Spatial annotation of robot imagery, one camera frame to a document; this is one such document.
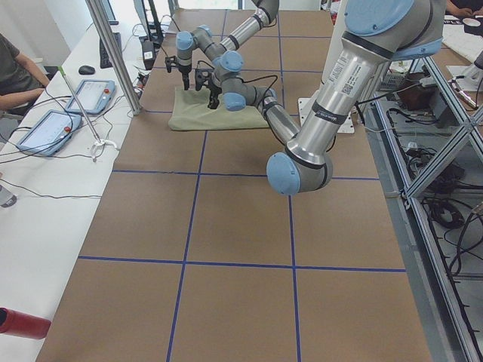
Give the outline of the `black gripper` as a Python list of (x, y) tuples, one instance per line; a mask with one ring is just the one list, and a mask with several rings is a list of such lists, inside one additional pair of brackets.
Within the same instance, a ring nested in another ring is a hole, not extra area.
[(178, 66), (178, 69), (179, 69), (179, 71), (182, 74), (183, 89), (184, 90), (189, 90), (189, 88), (190, 88), (189, 75), (191, 73), (191, 65), (179, 65)]
[(210, 90), (208, 108), (217, 109), (220, 104), (218, 97), (222, 94), (222, 89), (220, 86), (216, 85), (211, 79), (208, 81), (208, 89)]

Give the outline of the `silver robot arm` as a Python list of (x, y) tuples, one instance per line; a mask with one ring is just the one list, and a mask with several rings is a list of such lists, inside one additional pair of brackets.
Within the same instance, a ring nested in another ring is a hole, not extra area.
[(277, 1), (258, 1), (257, 11), (232, 34), (206, 48), (215, 66), (226, 108), (255, 106), (284, 145), (267, 161), (271, 187), (295, 195), (325, 187), (332, 177), (327, 148), (377, 67), (396, 60), (412, 60), (437, 53), (442, 43), (444, 1), (349, 1), (344, 11), (342, 50), (330, 75), (319, 88), (309, 114), (297, 125), (266, 87), (246, 85), (239, 74), (240, 45), (278, 13)]
[(192, 53), (200, 50), (216, 69), (226, 55), (238, 55), (239, 48), (264, 28), (270, 27), (278, 16), (279, 1), (252, 1), (256, 10), (219, 42), (215, 42), (211, 29), (202, 25), (192, 31), (180, 31), (175, 38), (176, 67), (182, 75), (185, 90), (189, 89), (192, 71)]

